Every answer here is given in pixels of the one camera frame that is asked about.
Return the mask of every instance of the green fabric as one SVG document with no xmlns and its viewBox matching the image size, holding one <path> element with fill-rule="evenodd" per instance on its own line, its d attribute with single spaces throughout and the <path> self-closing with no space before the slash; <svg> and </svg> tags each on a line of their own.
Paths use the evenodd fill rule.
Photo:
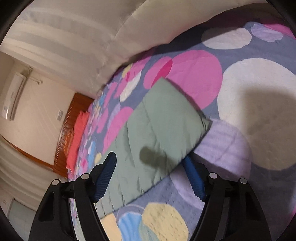
<svg viewBox="0 0 296 241">
<path fill-rule="evenodd" d="M 97 203 L 100 218 L 127 205 L 166 177 L 206 133 L 201 116 L 167 80 L 158 80 L 120 130 L 113 151 L 117 165 Z"/>
</svg>

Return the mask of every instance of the polka dot bedspread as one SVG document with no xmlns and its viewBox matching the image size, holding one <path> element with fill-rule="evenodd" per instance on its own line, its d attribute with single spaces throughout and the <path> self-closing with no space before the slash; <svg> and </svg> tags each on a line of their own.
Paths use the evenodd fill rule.
<svg viewBox="0 0 296 241">
<path fill-rule="evenodd" d="M 160 78 L 213 120 L 194 150 L 225 179 L 251 183 L 275 240 L 296 211 L 296 40 L 266 13 L 225 12 L 118 70 L 90 106 L 75 172 L 90 172 Z M 104 217 L 111 241 L 187 241 L 203 203 L 182 166 Z M 74 200 L 77 238 L 84 240 Z"/>
</svg>

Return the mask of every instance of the light switch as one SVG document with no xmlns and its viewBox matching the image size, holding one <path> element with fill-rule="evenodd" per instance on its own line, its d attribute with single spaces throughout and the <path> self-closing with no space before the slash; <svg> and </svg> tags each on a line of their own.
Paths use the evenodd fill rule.
<svg viewBox="0 0 296 241">
<path fill-rule="evenodd" d="M 62 110 L 59 111 L 59 113 L 57 114 L 57 120 L 60 121 L 62 119 L 64 112 Z"/>
</svg>

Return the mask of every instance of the white wall-mounted air conditioner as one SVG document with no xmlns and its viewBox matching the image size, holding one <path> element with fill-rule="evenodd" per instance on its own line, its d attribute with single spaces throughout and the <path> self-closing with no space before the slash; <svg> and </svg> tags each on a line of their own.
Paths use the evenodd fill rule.
<svg viewBox="0 0 296 241">
<path fill-rule="evenodd" d="M 15 111 L 20 99 L 20 95 L 25 86 L 27 78 L 19 73 L 16 73 L 8 88 L 4 105 L 2 108 L 1 116 L 7 120 L 13 120 L 15 117 Z"/>
</svg>

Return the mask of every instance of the headboard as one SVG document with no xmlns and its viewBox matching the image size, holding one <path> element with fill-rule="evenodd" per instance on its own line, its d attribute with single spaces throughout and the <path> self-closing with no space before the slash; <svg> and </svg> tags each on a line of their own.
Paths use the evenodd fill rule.
<svg viewBox="0 0 296 241">
<path fill-rule="evenodd" d="M 68 177 L 66 169 L 66 155 L 63 150 L 66 134 L 74 128 L 75 121 L 80 111 L 87 111 L 88 107 L 94 100 L 79 93 L 75 93 L 66 114 L 64 123 L 61 128 L 57 149 L 54 157 L 53 171 L 63 177 Z"/>
</svg>

